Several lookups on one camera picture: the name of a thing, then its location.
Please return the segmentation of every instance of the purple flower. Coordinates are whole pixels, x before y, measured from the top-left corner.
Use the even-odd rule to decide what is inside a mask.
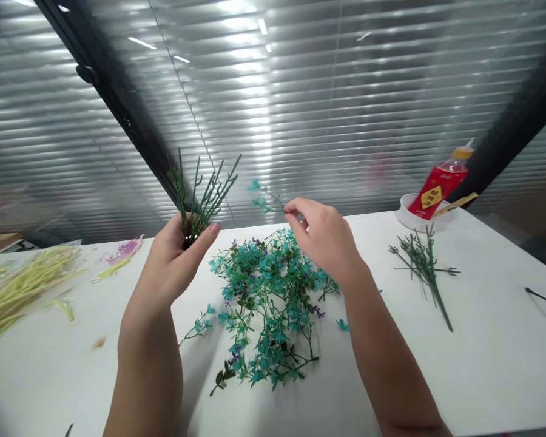
[[[323,313],[323,312],[320,311],[321,308],[318,307],[317,305],[314,306],[314,310],[315,310],[315,312],[317,313],[317,318],[318,318],[318,319],[321,319],[323,316],[326,315],[326,313]]]

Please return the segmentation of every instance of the teal flower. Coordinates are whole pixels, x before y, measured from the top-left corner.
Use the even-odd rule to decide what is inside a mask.
[[[338,324],[338,327],[340,328],[340,331],[346,331],[347,332],[347,331],[350,330],[350,328],[348,327],[346,322],[344,322],[343,319],[336,320],[335,322]]]
[[[229,313],[223,311],[222,313],[218,314],[218,324],[221,325],[225,323],[229,319]]]
[[[256,191],[261,189],[261,186],[259,185],[259,181],[257,179],[253,179],[251,181],[251,185],[247,188],[247,191]]]

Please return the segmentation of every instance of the finger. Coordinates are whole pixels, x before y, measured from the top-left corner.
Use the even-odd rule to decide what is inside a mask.
[[[202,261],[202,258],[206,254],[206,251],[212,244],[214,243],[214,240],[217,239],[218,233],[220,232],[220,225],[213,223],[208,228],[200,234],[200,236],[196,239],[195,242],[193,242],[192,246],[190,246],[186,252],[182,254],[182,256],[186,256],[187,258],[190,258],[194,265],[198,266],[200,262]]]
[[[289,223],[291,230],[293,231],[293,235],[295,235],[295,239],[297,240],[297,244],[299,247],[304,249],[309,244],[309,236],[307,231],[303,228],[301,222],[297,220],[297,217],[293,214],[285,214],[285,220]]]
[[[309,227],[308,219],[303,217],[302,220],[299,220],[299,216],[301,215],[301,213],[299,213],[299,211],[293,211],[293,212],[290,212],[290,214],[294,215],[297,218],[297,220],[303,226],[303,229],[305,229],[306,231],[308,230],[308,227]]]
[[[313,217],[317,211],[322,209],[324,204],[316,202],[315,200],[306,199],[303,197],[297,197],[285,205],[283,209],[285,213],[293,213],[297,211],[302,214],[305,218]]]

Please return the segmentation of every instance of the red bottle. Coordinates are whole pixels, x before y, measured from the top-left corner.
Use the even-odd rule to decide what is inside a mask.
[[[465,162],[473,155],[471,144],[473,138],[463,147],[457,147],[444,163],[433,167],[426,179],[423,189],[417,198],[408,207],[408,210],[417,217],[431,220],[437,210],[437,205],[457,188],[467,176]]]

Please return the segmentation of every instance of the table surface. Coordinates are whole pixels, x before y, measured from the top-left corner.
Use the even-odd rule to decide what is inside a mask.
[[[408,230],[393,212],[346,218],[364,260],[454,435],[481,435],[546,427],[546,266],[469,213],[435,235],[440,266],[462,271],[437,281],[454,327],[425,301],[419,283],[388,251]],[[281,225],[228,229],[220,233],[189,289],[173,305],[182,338],[201,310],[223,307],[223,279],[206,263],[233,239],[263,238]],[[56,307],[38,308],[0,337],[0,435],[101,435],[117,369],[120,320],[149,252],[151,239],[117,276],[91,283],[104,269],[101,258],[117,243],[82,246],[89,271],[67,295],[75,321]],[[31,253],[0,255],[25,259]],[[249,389],[229,384],[213,397],[214,378],[228,357],[230,334],[217,326],[181,347],[184,367],[183,435],[238,436],[380,435],[356,369],[341,296],[320,304],[320,362],[307,378],[271,392],[269,382]],[[106,337],[103,347],[93,344]]]

